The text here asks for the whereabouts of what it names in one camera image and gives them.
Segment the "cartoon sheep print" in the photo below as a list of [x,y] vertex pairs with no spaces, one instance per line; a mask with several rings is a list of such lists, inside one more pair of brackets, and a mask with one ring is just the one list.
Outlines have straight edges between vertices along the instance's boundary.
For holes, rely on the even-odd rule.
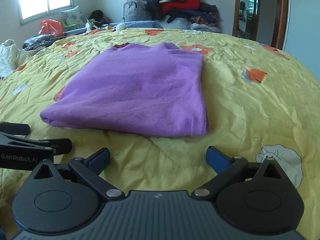
[[293,185],[297,188],[303,179],[301,157],[292,149],[285,148],[280,144],[266,145],[256,155],[257,163],[262,163],[265,158],[275,158]]

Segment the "doorway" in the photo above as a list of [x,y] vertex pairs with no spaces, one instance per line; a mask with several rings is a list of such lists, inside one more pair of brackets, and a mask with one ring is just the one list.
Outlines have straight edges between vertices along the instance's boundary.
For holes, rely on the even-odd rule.
[[236,0],[233,36],[282,49],[288,0]]

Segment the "ridged gray surface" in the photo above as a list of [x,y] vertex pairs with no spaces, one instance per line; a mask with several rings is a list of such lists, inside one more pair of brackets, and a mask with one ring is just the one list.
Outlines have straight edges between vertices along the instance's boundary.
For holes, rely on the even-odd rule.
[[277,236],[241,232],[220,218],[212,204],[186,191],[132,191],[123,201],[109,202],[79,231],[63,236],[21,232],[14,240],[303,240],[291,231]]

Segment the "red cloth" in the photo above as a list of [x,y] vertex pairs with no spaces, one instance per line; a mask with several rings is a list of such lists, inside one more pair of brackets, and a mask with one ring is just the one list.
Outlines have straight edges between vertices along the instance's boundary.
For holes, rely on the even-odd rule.
[[199,10],[200,0],[184,0],[184,1],[171,1],[160,3],[160,9],[163,14],[168,14],[168,12],[173,8],[178,9],[190,9],[190,10]]

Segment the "window frame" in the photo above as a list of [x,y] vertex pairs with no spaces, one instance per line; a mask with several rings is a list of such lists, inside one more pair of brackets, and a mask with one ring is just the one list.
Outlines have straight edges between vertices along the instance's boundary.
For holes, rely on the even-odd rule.
[[56,8],[56,9],[53,9],[53,10],[48,10],[46,12],[42,12],[42,13],[38,13],[36,15],[33,15],[33,16],[30,16],[28,18],[25,18],[23,19],[22,18],[22,10],[21,10],[21,5],[20,5],[20,0],[18,0],[18,3],[19,3],[19,22],[20,22],[20,26],[26,24],[26,23],[29,23],[31,21],[34,21],[36,19],[39,19],[39,18],[43,18],[43,17],[46,17],[46,16],[49,16],[49,15],[53,15],[53,14],[57,14],[61,11],[64,11],[64,10],[69,10],[69,9],[72,9],[74,8],[73,6],[73,0],[70,0],[70,5],[68,6],[64,6],[64,7],[60,7],[60,8]]

